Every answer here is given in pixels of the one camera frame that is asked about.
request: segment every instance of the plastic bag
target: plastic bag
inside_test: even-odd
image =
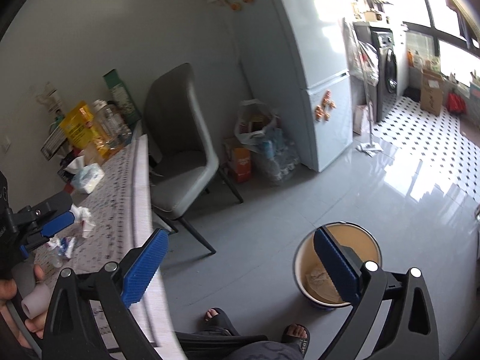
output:
[[[257,100],[244,100],[240,103],[235,137],[252,152],[261,152],[261,142],[268,131],[277,126],[275,112],[265,103]]]
[[[346,25],[344,26],[344,40],[349,65],[350,74],[363,81],[362,64],[359,59],[359,52],[353,37],[354,29]],[[362,54],[365,73],[367,74],[367,82],[370,85],[378,84],[378,54],[375,48],[368,43],[358,42]]]
[[[92,163],[83,167],[71,180],[72,186],[81,193],[92,193],[105,173],[100,165]]]
[[[353,117],[353,132],[363,135],[369,131],[370,115],[366,105],[357,105]]]
[[[446,109],[453,115],[465,114],[467,112],[464,100],[456,93],[448,93]]]
[[[317,265],[309,274],[307,274],[307,283],[312,291],[318,294],[318,296],[329,300],[334,304],[343,302],[323,265]]]
[[[280,128],[267,132],[260,149],[251,154],[253,164],[275,185],[288,180],[300,163],[295,144],[284,137]]]

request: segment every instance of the chair leg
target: chair leg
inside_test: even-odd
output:
[[[183,216],[178,218],[177,221],[179,221],[183,225],[183,227],[186,228],[188,232],[197,239],[198,242],[200,242],[203,246],[205,246],[208,250],[210,250],[212,254],[217,253],[217,251],[213,248],[213,246],[210,245],[208,241],[205,238],[203,238],[202,235],[195,229],[195,227],[193,227]]]
[[[229,186],[230,191],[232,191],[233,194],[237,197],[238,201],[240,203],[243,203],[243,197],[237,191],[237,188],[235,187],[234,183],[232,183],[232,180],[229,179],[229,177],[225,174],[224,171],[222,171],[222,169],[218,168],[217,172],[222,178],[222,180],[225,181],[225,184]]]
[[[162,216],[160,216],[160,219],[172,228],[171,234],[177,234],[179,232],[179,230],[175,227],[175,224],[172,220],[170,220],[168,218],[164,218]]]

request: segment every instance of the foot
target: foot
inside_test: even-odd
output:
[[[205,322],[210,321],[216,315],[218,315],[218,312],[216,312],[214,309],[208,309],[205,313]]]
[[[286,335],[291,335],[292,337],[298,337],[298,338],[308,337],[307,331],[305,330],[305,328],[303,326],[296,325],[294,323],[292,323],[292,325],[290,325],[289,328],[286,330]]]
[[[230,335],[240,335],[233,327],[227,314],[219,307],[208,309],[205,313],[205,322],[207,326],[217,326],[225,329]]]
[[[296,346],[302,354],[302,357],[305,357],[310,343],[310,333],[302,325],[293,323],[283,331],[281,342]]]

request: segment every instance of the pants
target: pants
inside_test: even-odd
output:
[[[303,360],[297,344],[268,341],[265,335],[232,336],[218,326],[177,338],[189,360]]]

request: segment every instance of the gray chair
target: gray chair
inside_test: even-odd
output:
[[[218,173],[243,203],[241,195],[218,166],[194,88],[190,64],[162,75],[151,86],[143,109],[143,127],[162,153],[150,188],[152,209],[172,229],[180,222],[212,254],[216,251],[183,217]]]

